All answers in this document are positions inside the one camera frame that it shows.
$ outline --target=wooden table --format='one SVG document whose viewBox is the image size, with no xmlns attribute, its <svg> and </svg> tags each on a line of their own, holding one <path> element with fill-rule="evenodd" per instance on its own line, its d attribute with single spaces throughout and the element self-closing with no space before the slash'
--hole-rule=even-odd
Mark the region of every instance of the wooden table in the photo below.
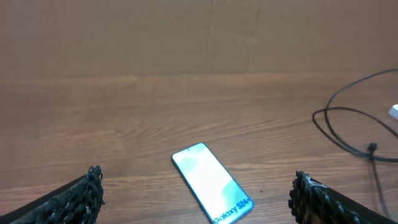
<svg viewBox="0 0 398 224">
<path fill-rule="evenodd" d="M 255 200 L 239 223 L 293 223 L 287 206 L 296 170 L 379 210 L 368 161 L 342 151 L 311 122 L 337 89 L 369 73 L 258 73 L 0 79 L 0 213 L 79 177 L 104 172 L 98 223 L 208 223 L 171 155 L 205 142 Z M 339 96 L 398 129 L 397 74 Z M 350 112 L 331 112 L 345 139 L 398 157 L 385 129 Z M 394 164 L 377 163 L 398 219 Z"/>
</svg>

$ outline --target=cardboard wall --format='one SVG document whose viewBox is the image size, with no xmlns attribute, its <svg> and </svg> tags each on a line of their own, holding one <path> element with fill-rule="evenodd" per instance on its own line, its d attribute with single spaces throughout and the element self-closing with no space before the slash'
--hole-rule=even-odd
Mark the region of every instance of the cardboard wall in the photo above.
<svg viewBox="0 0 398 224">
<path fill-rule="evenodd" d="M 0 76 L 398 67 L 396 0 L 0 1 Z"/>
</svg>

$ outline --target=smartphone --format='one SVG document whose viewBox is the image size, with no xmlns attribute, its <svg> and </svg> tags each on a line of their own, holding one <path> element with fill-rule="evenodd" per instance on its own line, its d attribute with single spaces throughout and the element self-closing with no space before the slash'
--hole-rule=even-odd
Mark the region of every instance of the smartphone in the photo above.
<svg viewBox="0 0 398 224">
<path fill-rule="evenodd" d="M 204 143 L 175 153 L 174 164 L 214 224 L 238 221 L 254 202 Z"/>
</svg>

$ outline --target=black cable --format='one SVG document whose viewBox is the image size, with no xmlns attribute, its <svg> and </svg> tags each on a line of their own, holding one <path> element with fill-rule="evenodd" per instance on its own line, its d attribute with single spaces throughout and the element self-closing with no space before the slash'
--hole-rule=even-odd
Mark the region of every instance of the black cable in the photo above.
<svg viewBox="0 0 398 224">
<path fill-rule="evenodd" d="M 345 87 L 343 87 L 342 89 L 338 90 L 335 94 L 333 94 L 331 96 L 331 98 L 329 99 L 328 103 L 326 104 L 326 107 L 324 109 L 321 110 L 317 110 L 312 114 L 312 121 L 315 124 L 315 126 L 319 129 L 319 131 L 325 135 L 331 142 L 335 143 L 338 147 L 342 148 L 343 150 L 351 153 L 354 156 L 358 156 L 360 158 L 363 159 L 369 159 L 371 161 L 372 167 L 373 167 L 373 174 L 374 174 L 374 178 L 376 180 L 376 185 L 377 185 L 377 191 L 379 194 L 379 199 L 380 199 L 380 203 L 381 203 L 381 207 L 383 209 L 384 214 L 390 218 L 390 213 L 387 209 L 386 203 L 384 201 L 384 196 L 383 196 L 383 192 L 381 189 L 381 184 L 380 184 L 380 180 L 379 180 L 379 176 L 377 174 L 377 169 L 376 169 L 376 165 L 375 165 L 375 161 L 383 161 L 383 162 L 398 162 L 398 158 L 386 158 L 386 157 L 381 157 L 381 156 L 374 156 L 374 151 L 376 150 L 377 146 L 374 146 L 375 143 L 371 143 L 371 145 L 369 145 L 370 153 L 366 153 L 363 152 L 351 145 L 349 145 L 346 141 L 342 140 L 342 138 L 337 135 L 336 131 L 333 129 L 333 127 L 331 126 L 330 122 L 329 122 L 329 117 L 328 117 L 328 111 L 330 110 L 346 110 L 346 111 L 352 111 L 355 113 L 359 113 L 362 115 L 367 116 L 368 118 L 371 118 L 375 121 L 377 121 L 381 126 L 383 126 L 384 128 L 386 128 L 390 133 L 392 133 L 396 138 L 398 138 L 398 134 L 395 130 L 393 130 L 390 126 L 388 126 L 386 123 L 383 123 L 380 119 L 377 119 L 375 116 L 370 115 L 366 112 L 354 109 L 354 108 L 347 108 L 347 107 L 330 107 L 331 102 L 333 101 L 333 99 L 342 91 L 347 90 L 349 88 L 351 88 L 353 85 L 358 84 L 361 81 L 367 80 L 369 78 L 372 77 L 376 77 L 378 75 L 382 75 L 382 74 L 386 74 L 386 73 L 390 73 L 390 72 L 398 72 L 398 68 L 394 68 L 394 69 L 389 69 L 389 70 L 385 70 L 385 71 L 381 71 L 381 72 L 377 72 L 375 74 L 369 75 L 367 77 L 364 77 L 360 80 L 357 80 L 353 83 L 350 83 L 349 85 L 346 85 Z M 328 130 L 330 131 L 330 133 L 332 134 L 332 136 L 330 136 L 328 133 L 326 133 L 326 131 L 321 128 L 321 126 L 318 124 L 318 122 L 315 119 L 315 115 L 317 115 L 318 113 L 323 112 L 324 117 L 325 117 L 325 122 L 326 125 L 328 127 Z"/>
</svg>

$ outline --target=cable connector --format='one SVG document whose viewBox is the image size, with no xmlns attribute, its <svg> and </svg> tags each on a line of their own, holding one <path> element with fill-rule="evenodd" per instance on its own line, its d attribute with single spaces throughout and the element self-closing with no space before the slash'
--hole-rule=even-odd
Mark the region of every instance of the cable connector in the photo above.
<svg viewBox="0 0 398 224">
<path fill-rule="evenodd" d="M 377 149 L 377 142 L 370 142 L 368 146 L 369 160 L 373 160 L 374 151 Z"/>
</svg>

